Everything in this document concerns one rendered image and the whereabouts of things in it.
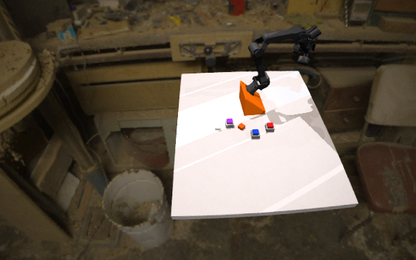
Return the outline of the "purple button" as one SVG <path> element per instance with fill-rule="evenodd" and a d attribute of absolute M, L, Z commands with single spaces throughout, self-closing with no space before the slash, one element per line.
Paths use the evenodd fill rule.
<path fill-rule="evenodd" d="M 226 119 L 225 126 L 226 128 L 234 128 L 234 119 Z"/>

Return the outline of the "red button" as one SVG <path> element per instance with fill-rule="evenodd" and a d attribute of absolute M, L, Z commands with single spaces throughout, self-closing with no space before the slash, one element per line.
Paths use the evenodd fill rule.
<path fill-rule="evenodd" d="M 274 132 L 273 122 L 265 123 L 266 132 Z"/>

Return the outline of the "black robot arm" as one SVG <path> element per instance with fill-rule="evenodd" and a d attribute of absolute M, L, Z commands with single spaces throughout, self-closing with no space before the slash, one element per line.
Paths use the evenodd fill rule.
<path fill-rule="evenodd" d="M 258 75 L 253 76 L 253 82 L 248 86 L 245 85 L 246 91 L 254 96 L 254 93 L 259 89 L 263 90 L 270 85 L 270 78 L 268 74 L 264 71 L 262 54 L 268 47 L 269 43 L 282 41 L 282 40 L 294 40 L 293 52 L 298 54 L 300 51 L 303 53 L 300 47 L 307 47 L 309 44 L 309 39 L 314 40 L 315 37 L 318 37 L 321 34 L 321 31 L 317 28 L 316 25 L 313 25 L 310 29 L 306 30 L 300 25 L 292 26 L 288 30 L 281 30 L 278 32 L 264 33 L 261 37 L 256 38 L 249 46 L 248 49 L 251 52 L 252 57 L 254 58 L 254 63 L 256 65 L 256 70 Z M 309 39 L 308 39 L 309 38 Z M 263 42 L 262 46 L 259 47 L 258 43 Z M 259 85 L 259 83 L 260 85 Z"/>

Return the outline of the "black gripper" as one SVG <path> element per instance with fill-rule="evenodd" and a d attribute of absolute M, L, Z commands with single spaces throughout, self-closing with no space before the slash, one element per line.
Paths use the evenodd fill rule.
<path fill-rule="evenodd" d="M 308 38 L 309 39 L 309 38 Z M 315 37 L 314 40 L 309 39 L 309 44 L 307 47 L 300 47 L 302 49 L 302 51 L 304 52 L 303 56 L 299 56 L 297 62 L 299 64 L 303 64 L 303 65 L 307 65 L 308 63 L 310 63 L 310 59 L 308 58 L 309 53 L 311 53 L 311 50 L 314 51 L 314 48 L 316 46 L 316 42 L 317 42 L 318 38 Z"/>

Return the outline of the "blue button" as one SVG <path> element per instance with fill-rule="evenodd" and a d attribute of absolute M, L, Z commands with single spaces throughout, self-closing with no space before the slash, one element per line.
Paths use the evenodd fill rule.
<path fill-rule="evenodd" d="M 260 139 L 259 129 L 251 130 L 251 138 L 252 139 Z"/>

